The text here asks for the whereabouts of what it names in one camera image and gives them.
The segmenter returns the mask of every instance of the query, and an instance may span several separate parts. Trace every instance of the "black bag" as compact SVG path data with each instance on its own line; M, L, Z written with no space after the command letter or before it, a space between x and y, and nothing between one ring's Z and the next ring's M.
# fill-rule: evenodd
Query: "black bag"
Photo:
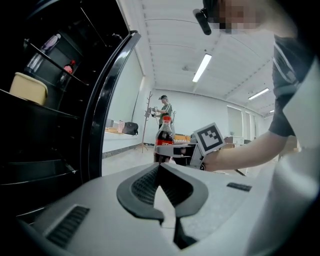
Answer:
M135 122L126 122L124 124L123 133L129 135L137 135L138 134L138 124Z

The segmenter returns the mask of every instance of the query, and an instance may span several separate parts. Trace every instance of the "fluorescent light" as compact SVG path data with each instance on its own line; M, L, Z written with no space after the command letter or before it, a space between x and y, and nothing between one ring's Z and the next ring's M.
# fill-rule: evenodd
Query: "fluorescent light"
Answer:
M269 91L269 88L265 88L264 90L262 90L262 91L258 92L257 94L251 96L251 97L249 98L249 101L253 100L254 98L256 98L256 97L258 97L258 96L260 96L260 95L262 95L262 94L264 94L264 93L266 93L267 91Z
M195 83L196 83L196 82L199 81L201 75L202 75L203 72L206 70L206 67L208 66L208 64L209 64L209 62L210 62L211 57L212 57L212 56L209 55L209 54L207 54L207 53L204 55L204 58L203 58L203 60L202 60L202 62L201 62L201 64L200 64L200 67L199 67L198 71L196 72L196 74L195 74L192 82L195 82Z

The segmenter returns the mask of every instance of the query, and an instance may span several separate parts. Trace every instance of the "red bottle cap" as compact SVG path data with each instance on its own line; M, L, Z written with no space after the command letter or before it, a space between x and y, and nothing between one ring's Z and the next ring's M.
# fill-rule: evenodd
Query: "red bottle cap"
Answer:
M166 116L163 117L163 121L170 122L171 121L171 117L166 115Z

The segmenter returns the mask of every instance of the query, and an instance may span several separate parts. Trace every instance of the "white wall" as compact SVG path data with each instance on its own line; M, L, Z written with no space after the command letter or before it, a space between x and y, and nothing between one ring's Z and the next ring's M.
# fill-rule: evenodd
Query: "white wall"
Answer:
M142 70L134 50L129 56L116 83L108 119L131 122L136 99L142 83Z
M128 134L114 134L105 132L103 139L103 149L102 152L109 152L113 150L118 150L133 145L140 144L142 142L142 136L145 125L145 110L147 109L147 97L152 89L152 81L143 77L139 92L138 98L136 101L134 113L133 113L133 122L137 123L139 126L138 135L128 135Z
M244 136L243 113L240 109L227 106L228 113L228 135L233 132L235 137Z
M259 123L259 135L262 135L266 133L269 130L269 127L271 125L271 122L274 118L274 115L270 115L266 118L264 118L260 123Z
M228 111L227 105L248 112L256 116L257 126L263 122L261 115L244 109L241 106L228 103L223 100L211 97L200 96L185 92L154 89L152 91L150 106L161 108L163 105L158 98L161 95L167 95L173 110L176 111L174 127L177 134L192 134L195 130L215 122L222 136L229 135ZM244 134L246 134L246 121L244 120ZM155 143L155 136L158 131L158 125L155 118L150 117L147 122L145 132L145 143Z

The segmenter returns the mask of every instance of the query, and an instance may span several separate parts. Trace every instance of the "coat rack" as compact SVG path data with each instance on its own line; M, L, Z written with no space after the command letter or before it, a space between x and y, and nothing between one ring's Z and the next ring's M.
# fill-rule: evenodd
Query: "coat rack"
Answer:
M147 102L147 107L146 107L146 110L145 110L145 120L144 120L144 128L143 128L143 134L142 134L142 142L139 146L137 146L135 149L141 147L142 149L142 153L144 152L144 148L146 150L148 150L148 148L146 147L146 145L144 144L144 140L145 140L145 132L146 132L146 125L147 125L147 121L148 121L148 117L150 116L151 114L151 108L149 108L149 104L150 104L150 98L152 97L152 94L151 94L151 91L149 93L149 98L146 98L148 100Z

